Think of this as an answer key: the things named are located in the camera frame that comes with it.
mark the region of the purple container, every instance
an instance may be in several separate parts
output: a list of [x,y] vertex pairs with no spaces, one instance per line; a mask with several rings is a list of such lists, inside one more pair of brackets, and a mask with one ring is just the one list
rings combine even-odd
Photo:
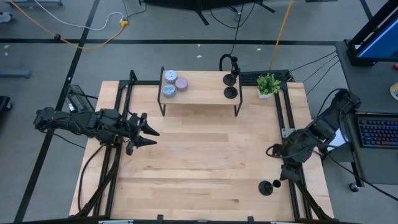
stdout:
[[188,89],[188,80],[186,78],[178,78],[175,81],[175,87],[178,91],[185,91]]

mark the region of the wooden shelf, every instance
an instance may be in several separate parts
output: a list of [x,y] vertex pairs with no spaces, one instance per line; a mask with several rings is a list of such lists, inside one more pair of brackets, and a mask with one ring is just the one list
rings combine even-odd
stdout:
[[239,79],[236,80],[234,87],[238,90],[238,95],[234,99],[224,96],[224,89],[227,87],[223,83],[223,77],[229,72],[203,72],[203,71],[177,71],[178,77],[188,80],[188,90],[178,91],[173,98],[166,98],[162,89],[168,84],[162,79],[160,91],[160,103],[163,105],[238,105],[240,102]]

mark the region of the wooden table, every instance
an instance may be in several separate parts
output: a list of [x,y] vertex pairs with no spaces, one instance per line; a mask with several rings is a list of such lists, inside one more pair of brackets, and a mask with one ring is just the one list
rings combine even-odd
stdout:
[[[97,110],[113,108],[117,87],[118,82],[103,82]],[[288,83],[288,87],[296,128],[303,128],[311,121],[303,84]],[[238,117],[230,113],[228,105],[174,105],[162,116],[158,89],[158,85],[133,86],[130,111],[146,112],[149,124],[160,136],[147,136],[158,144],[137,149],[132,156],[123,146],[111,218],[154,220],[163,214],[165,220],[243,221],[248,216],[255,221],[294,220],[287,181],[268,197],[257,189],[262,180],[278,179],[282,164],[265,153],[270,145],[281,143],[273,97],[260,100],[256,87],[242,86],[244,99]],[[95,139],[88,140],[83,165],[98,146]],[[85,172],[82,203],[98,186],[103,156],[104,150]],[[312,156],[303,169],[309,192],[332,217],[319,157]],[[77,212],[77,189],[78,185],[70,214]],[[304,218],[298,189],[297,193]],[[107,194],[105,190],[100,214]]]
[[174,97],[167,98],[162,93],[163,87],[168,84],[164,78],[166,71],[163,71],[163,69],[158,95],[159,106],[163,115],[166,105],[234,105],[235,116],[238,115],[239,110],[236,109],[236,106],[242,103],[238,78],[234,84],[238,95],[233,99],[224,96],[224,89],[228,86],[224,84],[223,77],[229,72],[177,71],[178,77],[188,80],[188,89],[177,91]]

